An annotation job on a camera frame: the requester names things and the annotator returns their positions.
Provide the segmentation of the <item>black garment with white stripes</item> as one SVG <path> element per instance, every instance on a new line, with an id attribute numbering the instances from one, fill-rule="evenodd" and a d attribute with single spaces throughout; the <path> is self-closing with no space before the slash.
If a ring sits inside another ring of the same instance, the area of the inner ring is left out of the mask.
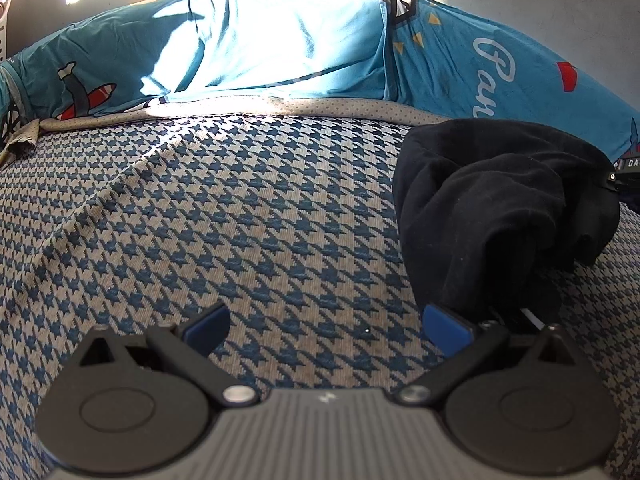
<path id="1" fill-rule="evenodd" d="M 594 145 L 531 122 L 454 119 L 411 129 L 393 177 L 414 299 L 480 323 L 561 307 L 558 284 L 612 240 L 620 200 Z"/>

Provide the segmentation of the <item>houndstooth blue beige mattress cover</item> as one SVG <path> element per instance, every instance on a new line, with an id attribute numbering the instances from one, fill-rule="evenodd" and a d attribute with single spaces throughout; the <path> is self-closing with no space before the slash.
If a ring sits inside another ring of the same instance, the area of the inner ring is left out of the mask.
<path id="1" fill-rule="evenodd" d="M 559 281 L 556 318 L 620 414 L 601 466 L 511 474 L 393 393 L 445 355 L 424 334 L 393 177 L 413 128 L 222 115 L 38 131 L 1 173 L 1 474 L 6 479 L 634 479 L 639 474 L 639 218 Z M 255 388 L 192 450 L 140 474 L 55 466 L 38 408 L 98 326 L 141 335 L 216 302 L 209 361 Z"/>

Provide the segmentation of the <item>blue airplane print pillow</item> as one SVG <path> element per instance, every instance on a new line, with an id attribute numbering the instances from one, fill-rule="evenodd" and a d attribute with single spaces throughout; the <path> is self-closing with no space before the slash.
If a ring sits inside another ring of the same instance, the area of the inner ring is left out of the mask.
<path id="1" fill-rule="evenodd" d="M 638 154 L 638 110 L 533 38 L 433 0 L 385 4 L 391 100 L 447 118 L 536 122 L 613 160 Z"/>
<path id="2" fill-rule="evenodd" d="M 388 96 L 383 0 L 149 0 L 1 64 L 1 133 L 206 92 Z"/>

